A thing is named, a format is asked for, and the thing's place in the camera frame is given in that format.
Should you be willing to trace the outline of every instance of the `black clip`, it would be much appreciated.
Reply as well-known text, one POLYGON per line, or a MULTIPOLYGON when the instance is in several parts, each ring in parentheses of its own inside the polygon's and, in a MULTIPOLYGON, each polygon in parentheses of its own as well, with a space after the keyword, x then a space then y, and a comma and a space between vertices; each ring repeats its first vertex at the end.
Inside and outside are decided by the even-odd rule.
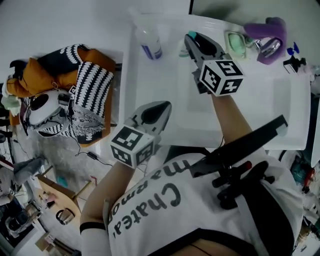
POLYGON ((259 183, 265 176, 269 164, 262 161, 255 165, 252 170, 243 178, 232 182, 229 187, 222 190, 218 195, 220 206, 223 209, 230 210, 237 207, 235 198, 240 196, 244 190, 250 190, 253 183, 259 183))
POLYGON ((241 175, 244 174, 246 171, 250 170, 251 168, 252 163, 250 161, 246 161, 238 167, 233 167, 231 169, 225 169, 223 171, 220 171, 220 177, 212 181, 212 186, 214 188, 219 188, 227 183, 232 184, 240 180, 241 175))

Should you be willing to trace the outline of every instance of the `sleeve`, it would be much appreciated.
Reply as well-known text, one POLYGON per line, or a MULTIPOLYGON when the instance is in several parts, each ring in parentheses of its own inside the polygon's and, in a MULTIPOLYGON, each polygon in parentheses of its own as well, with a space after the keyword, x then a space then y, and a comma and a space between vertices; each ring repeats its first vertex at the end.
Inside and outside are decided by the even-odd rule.
POLYGON ((83 256, 111 256, 109 236, 102 223, 87 222, 80 226, 83 256))
POLYGON ((10 203, 10 199, 7 195, 0 196, 0 206, 6 205, 10 203))

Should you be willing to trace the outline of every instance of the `white wall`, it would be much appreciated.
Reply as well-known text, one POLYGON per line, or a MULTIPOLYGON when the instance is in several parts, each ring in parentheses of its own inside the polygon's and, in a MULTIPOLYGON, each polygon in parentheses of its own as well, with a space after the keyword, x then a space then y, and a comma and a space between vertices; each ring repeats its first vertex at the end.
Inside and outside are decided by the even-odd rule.
POLYGON ((287 24, 288 43, 296 42, 301 57, 320 65, 320 5, 316 0, 194 0, 192 13, 239 25, 280 17, 287 24))

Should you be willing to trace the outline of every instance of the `purple object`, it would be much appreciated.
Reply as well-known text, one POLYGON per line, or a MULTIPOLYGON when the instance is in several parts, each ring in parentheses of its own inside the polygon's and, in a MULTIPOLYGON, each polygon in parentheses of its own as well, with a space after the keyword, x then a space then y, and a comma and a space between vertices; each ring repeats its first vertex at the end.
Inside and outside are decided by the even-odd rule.
POLYGON ((244 25, 244 30, 247 35, 253 39, 261 40, 264 38, 272 38, 260 48, 261 51, 269 47, 275 39, 278 39, 281 43, 280 47, 269 57, 265 57, 262 53, 259 53, 256 59, 258 62, 270 65, 286 51, 287 28, 286 22, 282 18, 268 17, 265 19, 265 24, 247 23, 244 25))

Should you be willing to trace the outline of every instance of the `black strap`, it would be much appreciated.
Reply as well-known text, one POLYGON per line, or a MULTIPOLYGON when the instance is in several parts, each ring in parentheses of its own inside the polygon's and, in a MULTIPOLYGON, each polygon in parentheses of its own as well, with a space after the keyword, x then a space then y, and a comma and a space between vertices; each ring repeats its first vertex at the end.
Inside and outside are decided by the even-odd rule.
POLYGON ((241 256, 258 256, 253 245, 244 240, 227 233, 201 228, 198 228, 195 231, 169 243, 159 250, 149 254, 149 256, 172 255, 199 239, 212 241, 226 246, 241 256))
POLYGON ((99 229, 99 230, 106 230, 105 224, 98 223, 98 222, 85 222, 80 225, 80 234, 84 230, 88 229, 99 229))
POLYGON ((242 191, 259 236, 270 256, 291 256, 295 238, 281 206, 260 182, 242 191))

